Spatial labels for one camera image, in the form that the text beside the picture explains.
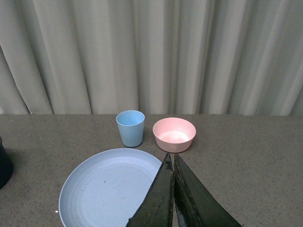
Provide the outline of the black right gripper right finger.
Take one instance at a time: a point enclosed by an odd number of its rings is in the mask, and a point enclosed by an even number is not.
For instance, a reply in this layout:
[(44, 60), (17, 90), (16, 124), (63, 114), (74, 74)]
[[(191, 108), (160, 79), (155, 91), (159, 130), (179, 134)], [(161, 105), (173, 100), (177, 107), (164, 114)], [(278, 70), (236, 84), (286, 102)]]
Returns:
[(174, 199), (180, 227), (240, 227), (210, 194), (188, 165), (174, 155)]

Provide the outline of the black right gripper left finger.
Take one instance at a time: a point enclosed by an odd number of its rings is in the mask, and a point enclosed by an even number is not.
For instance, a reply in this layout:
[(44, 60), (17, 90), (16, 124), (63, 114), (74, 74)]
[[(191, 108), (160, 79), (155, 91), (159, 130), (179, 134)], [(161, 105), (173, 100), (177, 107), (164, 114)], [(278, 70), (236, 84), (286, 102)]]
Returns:
[(171, 227), (175, 176), (170, 154), (166, 154), (142, 204), (128, 220), (128, 227)]

